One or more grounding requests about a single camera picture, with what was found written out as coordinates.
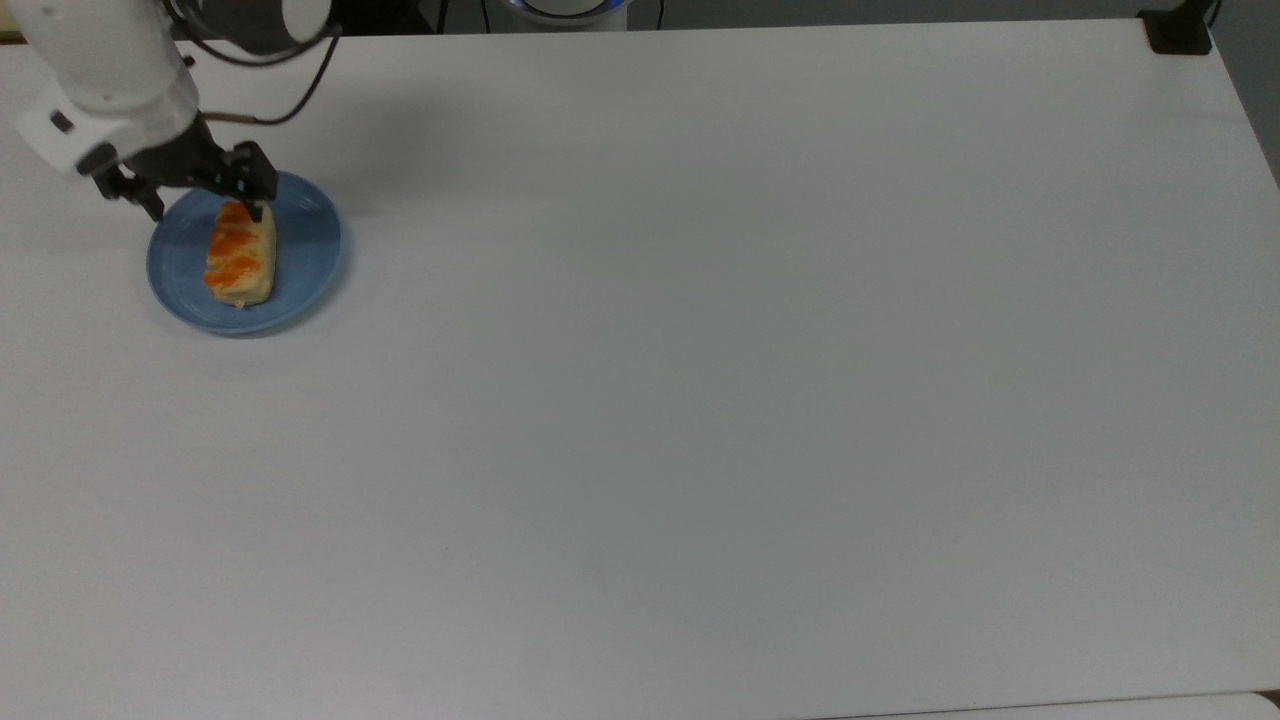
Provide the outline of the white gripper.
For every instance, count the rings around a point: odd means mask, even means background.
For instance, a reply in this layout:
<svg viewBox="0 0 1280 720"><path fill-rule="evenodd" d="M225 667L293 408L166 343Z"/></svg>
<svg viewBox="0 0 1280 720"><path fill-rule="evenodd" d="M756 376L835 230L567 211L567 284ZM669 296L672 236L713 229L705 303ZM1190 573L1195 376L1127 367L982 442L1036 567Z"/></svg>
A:
<svg viewBox="0 0 1280 720"><path fill-rule="evenodd" d="M23 111L20 137L58 173L92 178L101 196L141 208L160 223L159 188L193 188L221 177L221 193L261 223L276 197L279 174L253 141L218 146L198 110L191 79L177 79L155 99L122 114L92 113L50 85Z"/></svg>

